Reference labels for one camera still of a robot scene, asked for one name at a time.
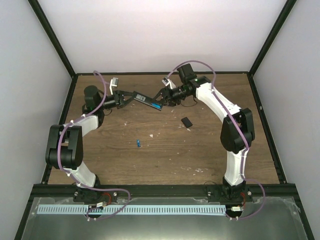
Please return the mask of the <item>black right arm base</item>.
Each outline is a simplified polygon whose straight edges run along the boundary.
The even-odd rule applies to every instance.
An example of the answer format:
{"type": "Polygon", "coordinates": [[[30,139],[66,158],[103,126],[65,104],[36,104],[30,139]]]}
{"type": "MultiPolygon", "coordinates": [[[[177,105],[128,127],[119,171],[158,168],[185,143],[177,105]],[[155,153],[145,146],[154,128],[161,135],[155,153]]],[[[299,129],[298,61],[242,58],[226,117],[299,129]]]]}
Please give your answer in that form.
{"type": "Polygon", "coordinates": [[[243,200],[252,202],[253,197],[248,195],[249,188],[246,186],[227,187],[226,185],[206,185],[205,192],[210,202],[240,203],[243,200]]]}

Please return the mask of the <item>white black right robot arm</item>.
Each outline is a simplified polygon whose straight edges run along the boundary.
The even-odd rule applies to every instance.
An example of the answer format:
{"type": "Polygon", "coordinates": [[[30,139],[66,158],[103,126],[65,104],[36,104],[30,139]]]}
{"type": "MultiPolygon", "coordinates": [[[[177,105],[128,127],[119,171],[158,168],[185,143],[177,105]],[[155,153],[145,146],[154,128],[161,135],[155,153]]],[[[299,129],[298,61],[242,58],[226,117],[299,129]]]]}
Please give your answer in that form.
{"type": "Polygon", "coordinates": [[[182,82],[176,86],[168,74],[162,79],[164,88],[155,96],[159,105],[176,106],[185,98],[193,96],[203,102],[222,123],[220,142],[226,150],[226,172],[222,178],[222,195],[229,202],[236,200],[245,189],[245,164],[247,154],[255,139],[253,114],[249,108],[232,103],[215,87],[212,79],[197,76],[191,61],[179,64],[174,69],[182,82]]]}

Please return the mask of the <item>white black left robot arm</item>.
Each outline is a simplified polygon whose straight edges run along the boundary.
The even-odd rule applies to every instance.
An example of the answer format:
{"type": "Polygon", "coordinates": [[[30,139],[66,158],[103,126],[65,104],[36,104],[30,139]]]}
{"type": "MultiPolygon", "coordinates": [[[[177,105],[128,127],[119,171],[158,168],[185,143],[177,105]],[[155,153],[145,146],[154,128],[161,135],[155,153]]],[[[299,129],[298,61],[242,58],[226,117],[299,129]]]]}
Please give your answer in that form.
{"type": "Polygon", "coordinates": [[[107,96],[95,85],[84,89],[85,104],[82,115],[69,123],[52,125],[49,130],[46,163],[64,172],[80,188],[89,201],[97,202],[102,196],[100,180],[84,163],[83,137],[102,126],[104,110],[123,108],[135,98],[135,93],[115,90],[107,96]]]}

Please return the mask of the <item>clear acrylic front panel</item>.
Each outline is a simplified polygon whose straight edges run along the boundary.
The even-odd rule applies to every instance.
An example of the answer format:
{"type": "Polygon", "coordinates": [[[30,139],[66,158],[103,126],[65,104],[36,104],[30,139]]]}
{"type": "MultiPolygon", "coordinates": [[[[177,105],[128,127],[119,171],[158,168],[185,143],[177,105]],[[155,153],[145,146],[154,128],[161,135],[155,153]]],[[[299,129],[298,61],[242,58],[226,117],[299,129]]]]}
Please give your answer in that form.
{"type": "Polygon", "coordinates": [[[36,198],[23,240],[306,240],[301,210],[292,198],[254,198],[244,207],[244,220],[224,215],[122,215],[127,205],[219,205],[200,198],[119,199],[111,215],[37,214],[39,205],[93,205],[71,198],[36,198]]]}

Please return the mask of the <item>black table frame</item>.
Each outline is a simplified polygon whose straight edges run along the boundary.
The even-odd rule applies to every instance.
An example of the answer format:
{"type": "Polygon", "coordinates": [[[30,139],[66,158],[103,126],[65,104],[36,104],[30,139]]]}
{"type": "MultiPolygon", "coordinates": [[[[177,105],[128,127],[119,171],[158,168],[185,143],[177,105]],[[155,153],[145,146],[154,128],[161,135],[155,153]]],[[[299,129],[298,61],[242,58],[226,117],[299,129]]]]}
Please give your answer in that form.
{"type": "MultiPolygon", "coordinates": [[[[154,94],[160,76],[178,62],[203,60],[218,72],[217,85],[253,111],[256,141],[248,172],[264,181],[269,195],[292,196],[301,209],[308,238],[313,233],[307,205],[285,181],[275,134],[249,73],[258,50],[291,0],[30,0],[71,81],[64,95],[50,82],[32,92],[44,105],[41,122],[63,123],[80,113],[81,89],[92,73],[120,75],[126,89],[154,94]]],[[[183,184],[184,191],[206,177],[220,180],[226,165],[218,119],[203,105],[163,111],[131,104],[105,118],[85,140],[85,160],[106,183],[183,184]],[[186,128],[182,118],[193,126],[186,128]]]]}

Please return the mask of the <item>black battery cover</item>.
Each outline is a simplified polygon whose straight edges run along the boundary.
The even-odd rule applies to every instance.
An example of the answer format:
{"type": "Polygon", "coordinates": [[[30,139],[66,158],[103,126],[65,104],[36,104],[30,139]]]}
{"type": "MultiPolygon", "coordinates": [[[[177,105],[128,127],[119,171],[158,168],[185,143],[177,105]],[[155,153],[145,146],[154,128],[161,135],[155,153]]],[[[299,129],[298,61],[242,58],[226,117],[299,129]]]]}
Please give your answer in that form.
{"type": "Polygon", "coordinates": [[[181,119],[181,122],[183,123],[183,125],[186,127],[186,128],[190,128],[193,126],[193,123],[189,120],[188,117],[184,117],[181,119]]]}

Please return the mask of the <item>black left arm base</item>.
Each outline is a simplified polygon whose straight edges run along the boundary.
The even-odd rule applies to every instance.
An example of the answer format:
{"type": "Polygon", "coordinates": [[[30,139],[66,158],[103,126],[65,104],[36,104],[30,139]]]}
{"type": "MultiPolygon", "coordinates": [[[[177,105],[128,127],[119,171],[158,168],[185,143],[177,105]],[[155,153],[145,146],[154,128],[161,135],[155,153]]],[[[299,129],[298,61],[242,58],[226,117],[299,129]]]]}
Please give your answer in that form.
{"type": "Polygon", "coordinates": [[[78,187],[72,188],[73,200],[75,202],[98,203],[98,202],[115,202],[118,198],[117,190],[96,191],[88,188],[78,187]]]}

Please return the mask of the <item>black remote control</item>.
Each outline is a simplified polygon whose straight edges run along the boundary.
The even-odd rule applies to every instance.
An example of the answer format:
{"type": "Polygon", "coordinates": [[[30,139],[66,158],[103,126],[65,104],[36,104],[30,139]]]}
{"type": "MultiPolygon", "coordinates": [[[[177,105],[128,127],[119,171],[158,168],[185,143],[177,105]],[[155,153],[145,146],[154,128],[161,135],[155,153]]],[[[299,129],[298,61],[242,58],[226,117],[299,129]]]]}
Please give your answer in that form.
{"type": "Polygon", "coordinates": [[[144,105],[147,105],[153,109],[159,110],[159,111],[161,111],[162,109],[160,110],[160,109],[153,107],[152,103],[156,103],[156,104],[161,105],[163,107],[163,105],[161,103],[159,103],[159,101],[154,100],[153,98],[146,96],[142,93],[139,93],[137,91],[134,91],[134,100],[136,100],[144,105]]]}

